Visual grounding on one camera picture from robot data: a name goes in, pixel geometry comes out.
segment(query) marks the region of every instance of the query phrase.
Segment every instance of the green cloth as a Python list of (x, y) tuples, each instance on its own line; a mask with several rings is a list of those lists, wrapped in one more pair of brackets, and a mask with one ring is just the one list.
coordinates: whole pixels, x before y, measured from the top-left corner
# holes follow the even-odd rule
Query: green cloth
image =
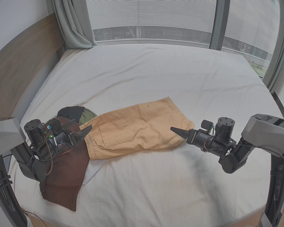
[(97, 115), (94, 112), (92, 112), (92, 111), (88, 110), (87, 108), (85, 108), (83, 110), (83, 113), (82, 113), (80, 119), (79, 119), (79, 125), (85, 124), (86, 122), (92, 120), (96, 116)]

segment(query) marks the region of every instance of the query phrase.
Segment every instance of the fitted sheet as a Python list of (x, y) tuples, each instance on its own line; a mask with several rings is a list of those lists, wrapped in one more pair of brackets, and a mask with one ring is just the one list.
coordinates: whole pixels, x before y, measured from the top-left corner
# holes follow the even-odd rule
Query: fitted sheet
[[(250, 116), (281, 117), (240, 55), (121, 44), (66, 51), (21, 126), (35, 118), (46, 122), (65, 106), (84, 106), (99, 115), (167, 96), (196, 129), (203, 119), (234, 119), (236, 141)], [(55, 226), (227, 226), (264, 207), (270, 154), (254, 149), (233, 174), (226, 174), (218, 159), (185, 141), (176, 148), (107, 159), (81, 187), (76, 212), (44, 200), (39, 183), (24, 177), (14, 158), (9, 174), (20, 206)]]

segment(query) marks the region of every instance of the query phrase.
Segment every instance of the shorts pocket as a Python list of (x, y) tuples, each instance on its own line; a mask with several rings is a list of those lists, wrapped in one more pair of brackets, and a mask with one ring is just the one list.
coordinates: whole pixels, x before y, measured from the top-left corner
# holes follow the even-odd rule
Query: shorts pocket
[(105, 147), (131, 141), (134, 131), (126, 120), (120, 119), (99, 126)]

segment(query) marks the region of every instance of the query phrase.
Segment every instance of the wooden headboard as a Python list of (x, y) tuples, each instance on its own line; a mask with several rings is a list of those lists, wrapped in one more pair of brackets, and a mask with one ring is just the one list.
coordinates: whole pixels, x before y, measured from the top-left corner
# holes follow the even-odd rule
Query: wooden headboard
[(0, 117), (11, 116), (30, 81), (63, 44), (53, 13), (0, 50)]

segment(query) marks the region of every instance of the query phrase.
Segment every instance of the brown garment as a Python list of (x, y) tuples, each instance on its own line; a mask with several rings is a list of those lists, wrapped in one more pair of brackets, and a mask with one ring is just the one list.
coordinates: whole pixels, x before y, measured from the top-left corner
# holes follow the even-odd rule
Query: brown garment
[(92, 160), (176, 147), (184, 139), (172, 132), (171, 126), (194, 128), (169, 97), (104, 113), (80, 129), (89, 125), (93, 128), (85, 141)]
[[(57, 118), (61, 124), (70, 121), (64, 117)], [(79, 124), (75, 122), (69, 127), (69, 130), (80, 131)], [(66, 145), (61, 153), (69, 149), (70, 146)], [(89, 160), (84, 141), (79, 143), (77, 147), (72, 146), (70, 152), (54, 158), (51, 173), (39, 184), (42, 197), (71, 211), (76, 211), (77, 194), (83, 183)]]

